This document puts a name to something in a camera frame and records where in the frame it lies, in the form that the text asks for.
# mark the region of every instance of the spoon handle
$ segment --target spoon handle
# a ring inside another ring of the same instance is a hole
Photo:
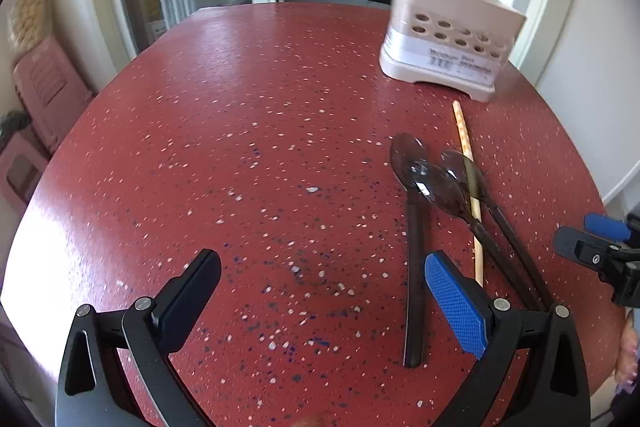
[[[418,367],[422,363],[424,342],[424,309],[426,305],[426,283],[424,280],[423,236],[424,212],[420,201],[407,192],[407,295],[406,326],[404,328],[404,367]]]
[[[513,289],[516,290],[516,293],[520,296],[520,299],[527,309],[532,311],[542,311],[539,302],[532,295],[527,283],[524,282],[520,274],[516,272],[509,259],[502,253],[502,250],[488,234],[482,223],[471,215],[469,215],[467,219],[471,232],[473,232],[473,234],[478,238],[478,241],[482,243],[484,249],[494,260],[495,264],[498,265],[498,268],[500,268],[500,271],[504,273],[504,276],[511,283]]]
[[[504,237],[509,241],[513,251],[517,254],[518,258],[520,258],[520,261],[522,262],[524,269],[529,274],[529,277],[531,277],[531,282],[533,282],[533,285],[536,287],[538,295],[540,295],[540,299],[544,304],[544,311],[548,311],[554,303],[554,298],[551,295],[549,288],[546,286],[545,280],[542,278],[542,274],[538,270],[538,267],[533,262],[533,259],[527,251],[527,248],[523,245],[499,206],[490,206],[489,212],[494,217],[500,230],[502,230]]]

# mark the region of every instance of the spoon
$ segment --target spoon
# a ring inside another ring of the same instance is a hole
[[[424,281],[424,204],[420,190],[412,182],[410,166],[425,161],[426,149],[409,133],[397,134],[391,141],[391,166],[406,190],[407,219],[407,298],[404,328],[404,367],[422,363],[424,344],[424,312],[427,286]]]
[[[507,221],[507,217],[504,215],[500,206],[498,206],[489,195],[482,171],[472,160],[458,151],[447,150],[443,152],[441,156],[444,168],[455,178],[460,188],[471,197],[482,201],[486,205],[489,214],[494,218],[504,237],[507,238],[511,248],[513,248],[513,251],[520,259],[527,274],[531,277],[531,281],[540,295],[545,310],[550,309],[554,298],[546,286],[545,280],[540,274],[538,267],[531,258],[529,251],[527,251],[527,247],[524,246],[509,221]]]
[[[471,232],[504,273],[524,305],[529,310],[539,311],[540,304],[531,294],[527,283],[516,272],[482,223],[471,215],[456,180],[446,170],[424,161],[411,165],[411,173],[415,186],[427,200],[450,216],[463,219],[469,225]]]

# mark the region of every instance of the dark blue gripper pad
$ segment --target dark blue gripper pad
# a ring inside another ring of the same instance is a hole
[[[488,317],[464,287],[467,280],[443,251],[427,256],[424,277],[462,349],[476,359],[482,357],[488,344]]]

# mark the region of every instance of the stool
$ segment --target stool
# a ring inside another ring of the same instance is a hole
[[[0,153],[0,194],[2,194],[9,204],[18,214],[24,214],[27,204],[33,193],[35,185],[38,184],[40,176],[33,173],[33,170],[44,172],[49,161],[38,149],[27,139],[27,131],[24,129],[15,133],[7,146]],[[23,156],[33,167],[31,172],[17,184],[9,179],[10,172],[15,161]]]

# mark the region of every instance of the white label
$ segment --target white label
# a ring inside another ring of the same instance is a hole
[[[483,86],[493,86],[502,63],[466,52],[464,49],[403,35],[389,28],[386,52],[393,60],[418,68],[456,76]]]

